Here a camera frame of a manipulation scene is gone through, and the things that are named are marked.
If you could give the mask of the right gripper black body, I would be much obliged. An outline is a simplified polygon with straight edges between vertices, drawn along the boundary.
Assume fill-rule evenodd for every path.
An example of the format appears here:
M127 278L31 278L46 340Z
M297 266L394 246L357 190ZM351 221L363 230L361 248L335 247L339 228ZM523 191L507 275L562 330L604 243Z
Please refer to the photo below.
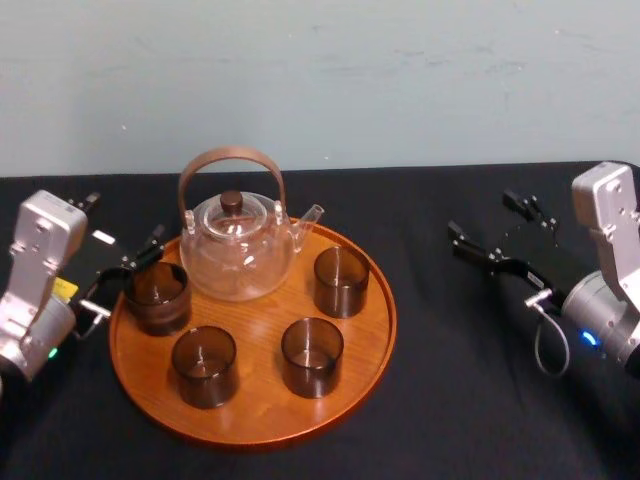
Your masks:
M550 289L555 306L563 306L571 291L594 272L559 246L549 229L534 222L507 231L501 252L501 272L518 276L537 290Z

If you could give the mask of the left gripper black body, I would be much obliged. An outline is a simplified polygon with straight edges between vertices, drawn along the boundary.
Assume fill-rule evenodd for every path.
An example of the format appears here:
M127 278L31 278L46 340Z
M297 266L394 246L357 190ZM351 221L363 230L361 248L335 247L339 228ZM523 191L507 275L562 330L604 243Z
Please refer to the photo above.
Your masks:
M132 255L101 230L89 233L54 281L53 294L74 316L71 335L84 339L108 320L129 271L121 258Z

